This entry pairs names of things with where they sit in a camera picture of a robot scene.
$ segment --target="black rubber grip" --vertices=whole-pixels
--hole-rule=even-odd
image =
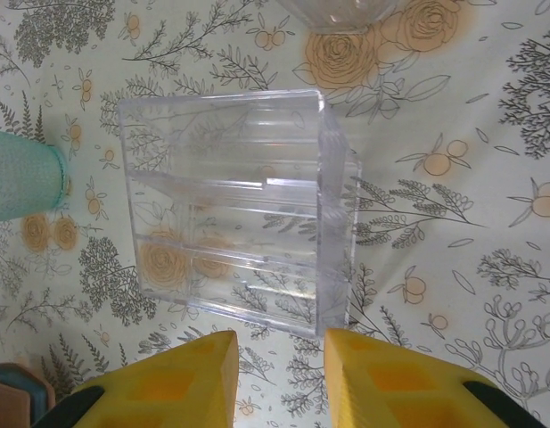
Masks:
[[[32,428],[72,428],[103,394],[102,386],[75,392],[53,407]]]
[[[509,428],[546,428],[498,388],[476,381],[465,382],[463,386]]]

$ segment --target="orange rose print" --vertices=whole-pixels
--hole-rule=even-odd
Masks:
[[[382,24],[382,35],[399,48],[429,52],[456,32],[461,6],[454,0],[412,0]]]
[[[49,222],[45,214],[35,214],[21,220],[21,238],[33,252],[43,252],[49,244]]]
[[[170,232],[154,232],[152,237],[164,239],[169,245],[143,243],[140,247],[142,273],[150,284],[167,290],[177,290],[185,284],[189,273],[188,258],[173,243],[178,237]]]
[[[536,214],[541,218],[550,218],[550,182],[542,185],[537,185],[534,179],[532,182],[532,197],[523,196],[509,196],[508,199],[512,199],[518,202],[529,203],[529,207],[522,212],[522,214],[516,218],[509,227],[517,226],[530,217],[531,214]]]
[[[378,34],[371,27],[365,34],[311,34],[307,61],[315,83],[325,89],[357,86],[376,67]]]
[[[71,217],[59,218],[54,222],[53,240],[62,250],[72,250],[77,239],[77,225]]]
[[[197,243],[202,247],[219,248],[220,250],[225,250],[233,246],[223,238],[215,236],[203,238]],[[222,278],[226,276],[231,269],[231,267],[225,263],[203,258],[193,259],[193,268],[196,272],[211,279]]]

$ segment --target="mint green textured cup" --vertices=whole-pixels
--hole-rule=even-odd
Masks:
[[[0,132],[0,221],[56,207],[67,182],[57,149]]]

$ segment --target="clear glass bowl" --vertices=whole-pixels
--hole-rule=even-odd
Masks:
[[[315,33],[364,33],[399,0],[278,0]]]
[[[126,100],[142,291],[302,335],[346,322],[359,164],[319,91]]]

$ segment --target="table surface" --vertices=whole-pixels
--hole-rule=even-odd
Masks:
[[[364,165],[351,328],[472,367],[550,426],[550,0],[413,0],[329,37],[274,0],[181,3],[0,0],[0,128],[71,176],[59,209],[0,224],[0,361],[62,396],[234,329],[235,426],[329,428],[322,342],[135,292],[115,115],[319,86]]]

